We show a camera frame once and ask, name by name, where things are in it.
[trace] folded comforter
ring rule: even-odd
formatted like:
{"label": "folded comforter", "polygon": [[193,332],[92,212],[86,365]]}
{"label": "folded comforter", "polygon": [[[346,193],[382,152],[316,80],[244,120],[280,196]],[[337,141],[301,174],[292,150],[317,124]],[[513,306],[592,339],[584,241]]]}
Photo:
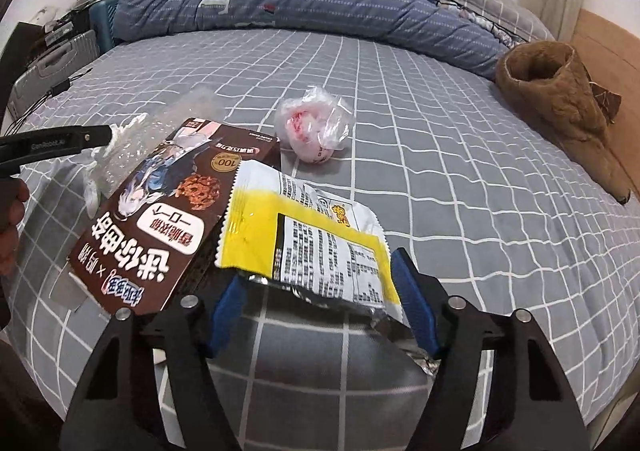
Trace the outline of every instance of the folded comforter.
{"label": "folded comforter", "polygon": [[521,119],[580,164],[618,202],[628,202],[630,180],[609,149],[607,117],[571,45],[519,45],[498,63],[496,82]]}
{"label": "folded comforter", "polygon": [[250,25],[385,41],[489,79],[507,51],[489,31],[430,0],[120,0],[114,34],[135,41]]}

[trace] cookie picture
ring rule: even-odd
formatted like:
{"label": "cookie picture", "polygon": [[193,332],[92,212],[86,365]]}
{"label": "cookie picture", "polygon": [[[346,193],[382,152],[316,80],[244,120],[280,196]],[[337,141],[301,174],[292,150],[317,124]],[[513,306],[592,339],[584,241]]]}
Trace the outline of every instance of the cookie picture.
{"label": "cookie picture", "polygon": [[220,196],[220,181],[213,176],[194,173],[180,182],[175,195],[186,197],[192,210],[202,211],[212,206]]}

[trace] yellow and white snack package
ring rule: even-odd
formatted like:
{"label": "yellow and white snack package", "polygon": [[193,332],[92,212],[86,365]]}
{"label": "yellow and white snack package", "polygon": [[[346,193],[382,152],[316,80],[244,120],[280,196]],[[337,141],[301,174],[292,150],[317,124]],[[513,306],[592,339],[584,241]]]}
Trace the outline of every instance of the yellow and white snack package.
{"label": "yellow and white snack package", "polygon": [[384,231],[368,207],[242,161],[216,254],[220,268],[408,325],[391,279]]}

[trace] wooden headboard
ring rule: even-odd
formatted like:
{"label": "wooden headboard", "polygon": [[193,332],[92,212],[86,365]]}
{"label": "wooden headboard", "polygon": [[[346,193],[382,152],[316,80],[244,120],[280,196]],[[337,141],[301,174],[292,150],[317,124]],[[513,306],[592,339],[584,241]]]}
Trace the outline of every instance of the wooden headboard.
{"label": "wooden headboard", "polygon": [[640,199],[640,38],[581,9],[572,44],[591,78],[622,95],[620,111],[610,126],[611,148]]}

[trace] plastic-wrapped pink item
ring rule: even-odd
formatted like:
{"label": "plastic-wrapped pink item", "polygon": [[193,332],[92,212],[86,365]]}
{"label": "plastic-wrapped pink item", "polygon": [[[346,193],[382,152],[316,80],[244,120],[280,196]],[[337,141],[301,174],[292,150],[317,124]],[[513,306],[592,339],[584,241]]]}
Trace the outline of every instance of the plastic-wrapped pink item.
{"label": "plastic-wrapped pink item", "polygon": [[275,127],[281,143],[300,160],[320,164],[344,147],[353,127],[353,110],[342,97],[314,86],[302,99],[278,105]]}

